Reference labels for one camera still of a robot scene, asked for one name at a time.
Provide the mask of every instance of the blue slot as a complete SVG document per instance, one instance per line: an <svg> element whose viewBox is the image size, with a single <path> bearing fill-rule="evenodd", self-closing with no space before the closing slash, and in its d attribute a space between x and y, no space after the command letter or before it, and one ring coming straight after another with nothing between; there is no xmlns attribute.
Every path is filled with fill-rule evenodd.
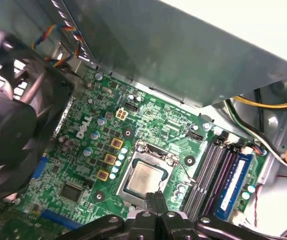
<svg viewBox="0 0 287 240"><path fill-rule="evenodd" d="M32 179L37 179L37 178L39 178L41 176L43 170L46 167L47 162L48 162L48 158L47 157L45 157L45 156L41 157L37 167L34 170L34 173L31 176Z"/></svg>
<svg viewBox="0 0 287 240"><path fill-rule="evenodd" d="M71 230L75 230L80 228L82 225L78 222L72 221L64 216L61 216L57 213L54 213L53 211L50 211L48 209L43 210L41 212L40 217L44 218L44 219L48 219L54 223L63 225L64 227L71 229Z"/></svg>
<svg viewBox="0 0 287 240"><path fill-rule="evenodd" d="M227 221L232 213L252 159L252 154L240 154L234 163L214 211L214 215L219 219Z"/></svg>

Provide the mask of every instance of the black fan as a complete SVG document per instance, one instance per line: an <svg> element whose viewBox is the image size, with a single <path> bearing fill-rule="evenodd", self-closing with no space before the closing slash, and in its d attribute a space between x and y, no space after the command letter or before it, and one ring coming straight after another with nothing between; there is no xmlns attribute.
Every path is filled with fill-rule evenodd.
<svg viewBox="0 0 287 240"><path fill-rule="evenodd" d="M14 61L26 62L14 74ZM0 199L25 187L69 101L74 86L16 37L0 31ZM27 83L20 100L14 89Z"/></svg>

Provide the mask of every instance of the cpu socket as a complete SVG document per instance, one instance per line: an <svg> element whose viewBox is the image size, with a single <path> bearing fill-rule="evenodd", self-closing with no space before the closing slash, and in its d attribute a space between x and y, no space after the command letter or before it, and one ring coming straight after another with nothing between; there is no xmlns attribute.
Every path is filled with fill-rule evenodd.
<svg viewBox="0 0 287 240"><path fill-rule="evenodd" d="M145 207L145 194L164 191L179 157L138 140L117 195L125 204Z"/></svg>

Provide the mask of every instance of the green circuit board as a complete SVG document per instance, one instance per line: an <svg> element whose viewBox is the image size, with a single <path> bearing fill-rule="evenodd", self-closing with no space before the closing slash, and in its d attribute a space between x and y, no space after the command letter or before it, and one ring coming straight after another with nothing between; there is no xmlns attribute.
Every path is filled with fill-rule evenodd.
<svg viewBox="0 0 287 240"><path fill-rule="evenodd" d="M104 75L102 80L97 81L94 78L95 73L95 70L89 68L84 76L85 85L90 86L91 83L91 87L85 87L82 97L73 101L58 135L67 135L74 141L71 150L64 152L63 144L57 142L54 150L48 153L49 161L41 176L31 180L27 193L17 207L19 210L31 213L34 205L38 205L40 209L59 213L82 225L107 214L115 214L125 219L129 208L116 195L116 191L133 154L133 147L139 139L178 155L183 165L186 156L193 156L195 164L184 167L190 176L194 175L208 141L214 135L212 131L203 128L206 121L110 76ZM141 97L140 102L132 103L138 108L137 112L125 107L129 102L129 95ZM116 117L120 107L124 107L128 112L125 120ZM100 126L97 119L105 117L107 112L112 113L112 119L107 118L106 124ZM84 137L76 137L82 122L90 118ZM191 124L198 125L196 133L202 136L203 140L186 136L186 129ZM100 134L96 140L90 137L94 131ZM110 173L113 168L112 165L103 163L106 154L118 156L120 153L119 149L111 146L113 138L121 139L122 146L127 147L128 152L116 178L102 181L97 179L98 171ZM83 154L86 148L91 148L90 156ZM182 199L175 196L175 191L185 180L187 177L183 170L176 166L164 190L170 210L179 210ZM91 187L85 184L88 181L93 182ZM65 183L82 190L80 200L75 202L61 196Z"/></svg>
<svg viewBox="0 0 287 240"><path fill-rule="evenodd" d="M0 202L0 240L52 240L68 231L50 220L25 214L12 203Z"/></svg>
<svg viewBox="0 0 287 240"><path fill-rule="evenodd" d="M261 170L265 164L266 156L256 156L252 159L251 165L249 167L249 171L247 173L246 179L244 181L245 185L255 186L258 182L258 177L260 175ZM246 210L246 207L249 203L250 199L243 199L241 196L237 199L235 203L235 209L238 209L241 212Z"/></svg>
<svg viewBox="0 0 287 240"><path fill-rule="evenodd" d="M80 225L108 214L125 219L133 206L125 205L116 192L138 140L178 156L189 176L194 176L196 171L198 173L203 165L202 157L215 134L212 122L109 75L103 74L98 80L95 77L97 73L95 69L87 69L82 78L84 83L78 86L78 93L68 104L69 111L65 112L59 130L50 140L50 147L45 152L47 162L41 175L31 179L27 192L20 196L19 204L17 202L8 210L0 211L0 218L5 219L0 231L13 233L21 226L29 225L31 228L27 230L34 228L36 236L42 237L40 239L52 239L49 229L55 231L53 237L67 231L63 226L39 218L43 210L50 210ZM116 116L119 110L126 113L124 119ZM197 126L195 137L187 135L191 124ZM59 142L63 136L68 136L72 144L66 146L66 142ZM113 139L121 145L112 146ZM118 160L122 153L119 147L126 147L127 153L118 172L114 173L116 177L111 179L109 174L114 172L115 166L107 164L104 159L110 154ZM187 165L187 156L195 159L193 165ZM252 161L246 183L254 185L257 182L264 161L264 156L257 156ZM187 181L187 175L179 165L175 166L163 191L172 211L182 207L187 191L181 191L181 197L177 193L179 186L187 190L184 181ZM247 200L239 197L235 208L244 211L247 204ZM36 229L36 223L43 227ZM23 230L22 236L29 236L29 233Z"/></svg>

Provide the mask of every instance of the mounting screw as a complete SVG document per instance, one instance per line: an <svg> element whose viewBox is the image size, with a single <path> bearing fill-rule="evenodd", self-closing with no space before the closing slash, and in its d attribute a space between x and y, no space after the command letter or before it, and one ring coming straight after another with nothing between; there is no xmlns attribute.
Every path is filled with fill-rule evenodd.
<svg viewBox="0 0 287 240"><path fill-rule="evenodd" d="M174 216L176 216L176 214L173 211L170 211L170 212L167 213L167 216L169 218L173 218Z"/></svg>
<svg viewBox="0 0 287 240"><path fill-rule="evenodd" d="M145 149L144 149L142 146L138 146L138 147L137 147L137 151L138 151L139 153L143 153L143 152L145 151Z"/></svg>
<svg viewBox="0 0 287 240"><path fill-rule="evenodd" d="M116 222L118 222L118 218L116 218L115 216L109 219L109 223L116 223Z"/></svg>
<svg viewBox="0 0 287 240"><path fill-rule="evenodd" d="M208 217L202 217L200 220L201 220L204 224L208 224L208 223L211 222Z"/></svg>
<svg viewBox="0 0 287 240"><path fill-rule="evenodd" d="M208 131L212 127L209 122L205 122L202 126L206 131Z"/></svg>
<svg viewBox="0 0 287 240"><path fill-rule="evenodd" d="M95 75L94 75L94 78L97 80L97 81L100 81L103 79L103 74L101 72L97 72Z"/></svg>
<svg viewBox="0 0 287 240"><path fill-rule="evenodd" d="M151 215L150 215L149 212L146 211L146 212L144 212L144 213L142 214L142 216L143 216L143 217L150 217Z"/></svg>

